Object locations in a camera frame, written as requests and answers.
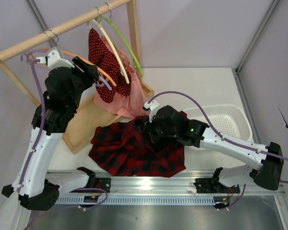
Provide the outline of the red polka dot skirt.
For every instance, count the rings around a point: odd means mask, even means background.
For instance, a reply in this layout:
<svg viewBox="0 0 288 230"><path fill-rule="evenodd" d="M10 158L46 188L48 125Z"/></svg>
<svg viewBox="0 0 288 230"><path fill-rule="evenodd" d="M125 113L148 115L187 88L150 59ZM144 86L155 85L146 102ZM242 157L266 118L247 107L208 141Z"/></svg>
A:
<svg viewBox="0 0 288 230"><path fill-rule="evenodd" d="M130 95L131 84L128 84L121 74L120 66L115 55L107 48L105 42L102 41L98 32L93 28L90 29L88 35L88 60L100 67L116 83L116 86L111 82L109 83L112 90L109 90L106 86L96 87L100 98L104 102L111 103L116 93L122 96Z"/></svg>

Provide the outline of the red plaid skirt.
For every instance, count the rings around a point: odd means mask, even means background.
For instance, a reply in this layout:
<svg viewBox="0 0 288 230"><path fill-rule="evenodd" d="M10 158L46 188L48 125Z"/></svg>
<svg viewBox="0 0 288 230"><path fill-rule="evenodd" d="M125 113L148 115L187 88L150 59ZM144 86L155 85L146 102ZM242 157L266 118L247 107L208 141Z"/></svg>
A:
<svg viewBox="0 0 288 230"><path fill-rule="evenodd" d="M146 115L97 127L89 157L112 176L170 178L186 169L184 146L173 138L153 143L142 133Z"/></svg>

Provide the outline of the purple plastic hanger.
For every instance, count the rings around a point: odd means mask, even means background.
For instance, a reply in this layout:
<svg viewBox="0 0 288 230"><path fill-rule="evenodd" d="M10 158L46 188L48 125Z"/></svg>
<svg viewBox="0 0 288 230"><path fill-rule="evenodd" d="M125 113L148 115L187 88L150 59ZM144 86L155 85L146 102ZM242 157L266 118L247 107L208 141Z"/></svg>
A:
<svg viewBox="0 0 288 230"><path fill-rule="evenodd" d="M38 49L30 49L27 50L26 53L22 53L20 55L21 61L25 60L27 64L31 64L36 58L34 57L33 53L48 53L49 48L48 47L41 47ZM96 83L96 86L98 87L104 87L106 86L110 91L112 90L112 87L108 83L109 78L106 77L105 79L101 76L101 73L99 73L99 80Z"/></svg>

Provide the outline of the pink skirt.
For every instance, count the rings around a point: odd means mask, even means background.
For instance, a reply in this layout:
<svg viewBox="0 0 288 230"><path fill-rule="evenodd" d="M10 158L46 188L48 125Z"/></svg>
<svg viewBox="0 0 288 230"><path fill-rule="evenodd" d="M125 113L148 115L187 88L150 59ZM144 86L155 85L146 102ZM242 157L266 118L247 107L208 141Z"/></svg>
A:
<svg viewBox="0 0 288 230"><path fill-rule="evenodd" d="M120 48L115 47L115 49L127 72L131 75L131 93L129 96L115 93L113 102L111 103L104 102L99 93L96 93L94 103L112 114L118 114L131 119L137 116L147 115L147 112L143 110L143 105L147 101L147 97L144 94L135 70L127 55Z"/></svg>

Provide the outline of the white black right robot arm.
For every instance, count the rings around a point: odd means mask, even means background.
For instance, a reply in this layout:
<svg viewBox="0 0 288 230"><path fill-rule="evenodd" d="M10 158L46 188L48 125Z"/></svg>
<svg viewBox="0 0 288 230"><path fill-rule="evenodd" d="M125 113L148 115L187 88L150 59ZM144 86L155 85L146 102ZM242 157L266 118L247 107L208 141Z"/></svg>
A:
<svg viewBox="0 0 288 230"><path fill-rule="evenodd" d="M143 109L149 113L149 118L144 122L142 135L152 143L175 140L184 146L213 150L244 163L234 168L217 168L211 179L214 187L253 181L267 190L279 188L284 165L279 144L271 142L266 146L221 134L212 125L188 119L169 105L145 103Z"/></svg>

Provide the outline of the orange plastic hanger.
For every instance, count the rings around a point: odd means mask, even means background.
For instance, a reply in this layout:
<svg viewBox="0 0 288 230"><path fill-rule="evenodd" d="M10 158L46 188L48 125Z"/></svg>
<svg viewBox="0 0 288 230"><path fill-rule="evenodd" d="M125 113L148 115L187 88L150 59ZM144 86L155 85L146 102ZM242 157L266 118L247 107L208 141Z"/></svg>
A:
<svg viewBox="0 0 288 230"><path fill-rule="evenodd" d="M38 52L38 53L47 53L49 50L51 50L51 48L49 47L40 47L40 48L37 48L37 49L29 49L27 51L25 51L23 53L23 55L27 55L29 53L34 53L34 52ZM92 62L90 62L89 60L85 59L84 57L82 56L79 56L77 54L74 54L72 52L69 52L69 51L66 51L66 50L62 50L61 51L63 52L63 54L65 55L68 55L70 57L79 57L82 61L84 61L86 64L89 64L89 65L95 65L93 64ZM97 71L102 74L102 76L104 76L106 79L105 80L102 80L103 82L105 81L110 81L111 84L113 86L117 86L117 84L115 83L115 81L105 72L103 71L100 67L97 67Z"/></svg>

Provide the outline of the cream plastic hanger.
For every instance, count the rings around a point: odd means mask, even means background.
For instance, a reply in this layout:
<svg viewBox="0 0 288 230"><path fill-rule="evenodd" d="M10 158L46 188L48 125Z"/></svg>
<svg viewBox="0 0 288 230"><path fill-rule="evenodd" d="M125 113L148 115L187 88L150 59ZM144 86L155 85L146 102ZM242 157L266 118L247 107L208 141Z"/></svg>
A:
<svg viewBox="0 0 288 230"><path fill-rule="evenodd" d="M99 30L101 31L102 35L103 35L103 36L105 37L105 39L107 40L107 42L108 42L108 44L110 45L110 47L111 47L111 49L112 49L112 51L113 51L113 54L114 54L114 56L115 56L115 58L116 58L116 60L117 60L117 62L118 62L118 64L119 64L119 66L120 66L120 72L121 72L121 74L124 76L126 83L127 83L127 84L130 84L130 81L129 81L127 72L126 72L126 70L125 70L125 67L124 67L124 65L123 65L123 63L122 63L122 61L121 61L121 59L120 59L120 57L119 57L119 55L118 55L118 53L117 53L117 51L116 51L116 49L115 49L115 47L114 47L111 39L109 38L108 34L106 33L106 31L105 31L104 28L102 27L101 21L97 21L96 19L93 19L93 20L90 20L89 22L87 22L87 24L90 26L90 28L93 28L93 27L92 27L93 23L94 23L95 25L97 25L97 27L98 27Z"/></svg>

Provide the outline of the wooden clothes rack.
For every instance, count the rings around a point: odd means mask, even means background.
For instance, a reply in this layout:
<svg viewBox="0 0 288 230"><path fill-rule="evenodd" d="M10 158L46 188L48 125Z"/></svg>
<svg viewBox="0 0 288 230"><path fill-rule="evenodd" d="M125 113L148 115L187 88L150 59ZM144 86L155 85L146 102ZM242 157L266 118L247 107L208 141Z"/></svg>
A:
<svg viewBox="0 0 288 230"><path fill-rule="evenodd" d="M64 34L82 24L89 22L100 14L105 14L110 10L114 10L122 5L126 5L127 7L130 40L132 51L135 55L134 59L140 60L137 2L134 0L114 0L109 4L101 5L96 9L54 27L54 32L57 35ZM46 41L48 41L48 38L46 38L45 35L38 34L0 52L0 69L14 82L14 84L35 106L39 106L39 100L28 90L28 88L14 74L11 68L5 64L5 61L31 48L35 48ZM68 124L67 130L62 137L72 153L77 153L90 143L95 133L95 129L98 126L108 126L123 119L122 116L111 114L97 106L93 102L93 99L94 97L91 96L89 99L80 104L77 114Z"/></svg>

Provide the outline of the white perforated plastic basket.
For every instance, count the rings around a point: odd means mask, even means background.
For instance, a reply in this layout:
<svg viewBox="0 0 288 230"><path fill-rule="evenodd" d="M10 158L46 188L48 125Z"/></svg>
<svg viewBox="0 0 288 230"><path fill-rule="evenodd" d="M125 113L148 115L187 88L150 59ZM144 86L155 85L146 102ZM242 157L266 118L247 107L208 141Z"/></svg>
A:
<svg viewBox="0 0 288 230"><path fill-rule="evenodd" d="M189 119L207 123L209 118L217 131L239 138L244 141L252 140L252 129L245 113L233 104L204 106L203 111L198 107L183 110Z"/></svg>

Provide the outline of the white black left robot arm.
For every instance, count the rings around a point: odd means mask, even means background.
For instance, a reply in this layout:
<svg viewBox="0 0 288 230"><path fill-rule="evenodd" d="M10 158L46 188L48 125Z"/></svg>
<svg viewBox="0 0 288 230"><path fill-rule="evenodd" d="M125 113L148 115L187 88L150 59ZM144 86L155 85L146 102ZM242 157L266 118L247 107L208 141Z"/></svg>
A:
<svg viewBox="0 0 288 230"><path fill-rule="evenodd" d="M14 195L20 206L28 210L47 211L59 197L85 188L95 175L93 171L79 167L58 180L46 179L54 151L77 113L82 93L99 80L99 74L95 65L74 57L72 62L52 68L45 79L46 91L43 92L35 70L37 62L32 62L31 69L41 104L31 123L30 145L15 181L4 186L1 193L7 198Z"/></svg>

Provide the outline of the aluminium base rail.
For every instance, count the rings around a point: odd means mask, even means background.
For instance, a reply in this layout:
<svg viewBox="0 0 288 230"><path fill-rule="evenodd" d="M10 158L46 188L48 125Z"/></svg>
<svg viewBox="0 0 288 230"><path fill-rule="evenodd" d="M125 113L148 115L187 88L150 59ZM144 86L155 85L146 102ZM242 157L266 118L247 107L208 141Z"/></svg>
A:
<svg viewBox="0 0 288 230"><path fill-rule="evenodd" d="M49 170L47 179L66 176L72 170ZM94 170L97 178L110 178L110 193L118 196L184 196L187 194L196 195L194 186L197 178L210 178L213 171L187 171L180 172L171 178L165 177L138 177L138 176L111 176L108 172ZM284 186L281 184L276 191L270 191L255 184L246 185L245 196L285 196Z"/></svg>

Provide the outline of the aluminium frame post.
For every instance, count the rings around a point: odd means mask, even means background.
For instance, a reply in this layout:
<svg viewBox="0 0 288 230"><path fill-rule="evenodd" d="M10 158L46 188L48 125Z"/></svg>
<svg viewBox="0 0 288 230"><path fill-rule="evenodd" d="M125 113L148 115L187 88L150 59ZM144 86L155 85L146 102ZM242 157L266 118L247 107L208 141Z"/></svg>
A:
<svg viewBox="0 0 288 230"><path fill-rule="evenodd" d="M254 36L252 37L241 61L239 62L238 66L235 69L235 72L237 75L241 73L244 66L252 56L252 53L254 52L256 46L258 45L261 37L264 35L266 29L268 28L274 14L276 13L277 9L279 8L280 4L282 3L282 0L273 0L271 4L269 5L266 13L264 14L263 19L261 20Z"/></svg>

